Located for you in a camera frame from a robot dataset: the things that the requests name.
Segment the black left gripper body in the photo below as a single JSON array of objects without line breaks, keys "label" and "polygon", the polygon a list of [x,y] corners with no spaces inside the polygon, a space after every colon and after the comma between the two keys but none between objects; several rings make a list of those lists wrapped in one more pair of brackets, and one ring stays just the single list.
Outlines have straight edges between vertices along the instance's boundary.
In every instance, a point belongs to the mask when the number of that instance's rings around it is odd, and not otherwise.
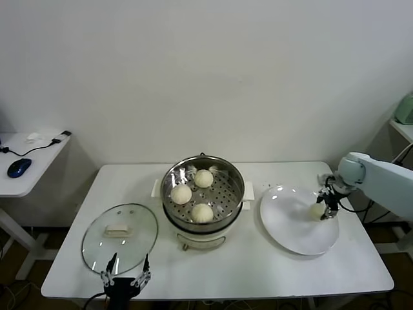
[{"label": "black left gripper body", "polygon": [[104,292],[109,297],[108,310],[128,310],[130,300],[140,294],[139,285],[132,285],[134,278],[114,278],[113,283],[104,285]]}]

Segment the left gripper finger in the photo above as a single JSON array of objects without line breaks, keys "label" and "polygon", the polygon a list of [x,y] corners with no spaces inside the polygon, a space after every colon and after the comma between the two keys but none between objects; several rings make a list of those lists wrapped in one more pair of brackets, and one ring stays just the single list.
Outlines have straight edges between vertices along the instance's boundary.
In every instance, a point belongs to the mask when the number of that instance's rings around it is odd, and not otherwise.
[{"label": "left gripper finger", "polygon": [[146,254],[141,273],[139,274],[139,276],[137,276],[134,280],[131,281],[130,285],[133,287],[145,287],[146,284],[150,281],[150,279],[150,264],[148,254]]},{"label": "left gripper finger", "polygon": [[108,261],[106,265],[106,269],[104,271],[101,271],[100,277],[101,280],[103,281],[104,286],[113,286],[114,285],[114,279],[113,279],[113,268],[117,260],[117,253],[114,253],[112,258]]}]

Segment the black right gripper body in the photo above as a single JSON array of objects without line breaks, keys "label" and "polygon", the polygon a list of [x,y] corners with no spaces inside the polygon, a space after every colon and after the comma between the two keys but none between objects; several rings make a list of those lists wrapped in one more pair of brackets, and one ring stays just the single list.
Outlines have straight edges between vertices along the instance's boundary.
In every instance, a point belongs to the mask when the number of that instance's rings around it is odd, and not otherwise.
[{"label": "black right gripper body", "polygon": [[333,186],[328,185],[326,187],[327,193],[325,194],[325,204],[332,211],[338,211],[341,200],[346,198],[346,194],[342,194],[335,190]]}]

